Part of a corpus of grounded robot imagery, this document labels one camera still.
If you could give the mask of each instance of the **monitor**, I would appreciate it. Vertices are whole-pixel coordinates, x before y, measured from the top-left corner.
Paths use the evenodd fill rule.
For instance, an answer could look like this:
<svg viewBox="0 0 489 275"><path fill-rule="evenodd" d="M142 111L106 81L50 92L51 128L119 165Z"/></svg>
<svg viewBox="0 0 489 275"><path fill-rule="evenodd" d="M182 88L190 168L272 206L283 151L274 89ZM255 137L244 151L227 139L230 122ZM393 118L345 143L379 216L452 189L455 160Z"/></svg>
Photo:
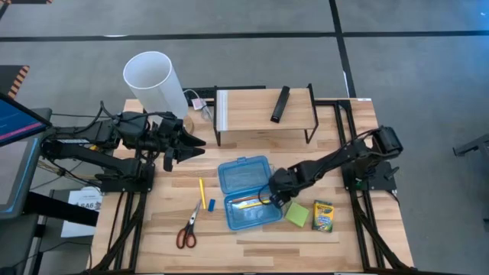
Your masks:
<svg viewBox="0 0 489 275"><path fill-rule="evenodd" d="M45 131L51 123L4 94L0 94L0 147Z"/></svg>

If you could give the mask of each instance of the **blue plastic box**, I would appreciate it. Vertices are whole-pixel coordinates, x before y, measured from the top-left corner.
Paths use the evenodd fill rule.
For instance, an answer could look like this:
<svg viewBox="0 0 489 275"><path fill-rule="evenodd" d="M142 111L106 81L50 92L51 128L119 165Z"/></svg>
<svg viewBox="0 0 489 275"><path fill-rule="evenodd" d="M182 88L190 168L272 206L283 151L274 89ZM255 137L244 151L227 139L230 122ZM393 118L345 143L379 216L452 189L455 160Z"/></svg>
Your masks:
<svg viewBox="0 0 489 275"><path fill-rule="evenodd" d="M260 188L268 184L271 172L265 156L239 157L236 161L219 165L218 173L222 192L227 195L224 198L224 207L231 230L241 230L282 219L282 209L271 204L238 209L242 205L259 202L258 199L232 203L234 199L256 196ZM261 194L270 194L268 186Z"/></svg>

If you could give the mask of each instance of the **white cylinder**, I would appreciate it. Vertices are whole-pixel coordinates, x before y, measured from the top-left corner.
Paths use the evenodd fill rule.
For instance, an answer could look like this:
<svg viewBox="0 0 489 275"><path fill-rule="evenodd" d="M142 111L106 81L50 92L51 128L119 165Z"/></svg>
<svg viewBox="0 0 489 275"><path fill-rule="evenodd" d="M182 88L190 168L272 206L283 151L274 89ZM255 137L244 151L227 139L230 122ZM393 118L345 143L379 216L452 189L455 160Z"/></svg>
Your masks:
<svg viewBox="0 0 489 275"><path fill-rule="evenodd" d="M123 76L147 112L170 111L183 119L189 111L175 69L165 54L150 51L132 57ZM160 124L161 117L152 118Z"/></svg>

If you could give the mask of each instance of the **gray floor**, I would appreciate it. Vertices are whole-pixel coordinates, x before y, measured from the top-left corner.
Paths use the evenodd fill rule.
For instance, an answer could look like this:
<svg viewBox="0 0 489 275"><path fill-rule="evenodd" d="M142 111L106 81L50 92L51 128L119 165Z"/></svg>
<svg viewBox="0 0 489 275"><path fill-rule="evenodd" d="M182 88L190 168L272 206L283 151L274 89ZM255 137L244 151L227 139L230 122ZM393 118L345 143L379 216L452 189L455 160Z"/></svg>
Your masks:
<svg viewBox="0 0 489 275"><path fill-rule="evenodd" d="M337 2L345 32L489 30L485 1ZM328 1L320 0L55 0L12 5L0 21L0 37L250 31L334 27ZM374 100L379 122L393 126L405 147L394 163L400 166L399 198L416 266L486 274L487 164L476 153L457 158L452 147L489 132L489 37L364 37L345 43L358 97ZM18 96L25 105L92 114L101 99L116 111L133 97L121 72L145 50L167 53L183 86L312 83L316 97L346 97L335 38L0 43L0 64L31 65ZM83 164L79 171L95 167ZM38 172L34 186L53 178ZM60 180L39 192L73 187ZM70 257L82 263L84 249L73 256L52 253L42 271L50 273L54 263Z"/></svg>

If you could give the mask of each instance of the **paper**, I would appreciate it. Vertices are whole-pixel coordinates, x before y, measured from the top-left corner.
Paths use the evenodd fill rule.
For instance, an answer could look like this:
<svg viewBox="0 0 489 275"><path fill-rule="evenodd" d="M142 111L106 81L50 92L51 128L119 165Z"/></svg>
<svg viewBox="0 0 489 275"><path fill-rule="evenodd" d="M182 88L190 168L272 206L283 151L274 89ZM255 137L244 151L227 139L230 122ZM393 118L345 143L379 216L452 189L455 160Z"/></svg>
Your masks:
<svg viewBox="0 0 489 275"><path fill-rule="evenodd" d="M71 191L68 203L78 205L90 210L100 211L102 205L102 195L94 187L85 187L80 191ZM81 236L92 236L95 234L95 227L80 225L74 222L63 222L61 230L62 238L72 238Z"/></svg>

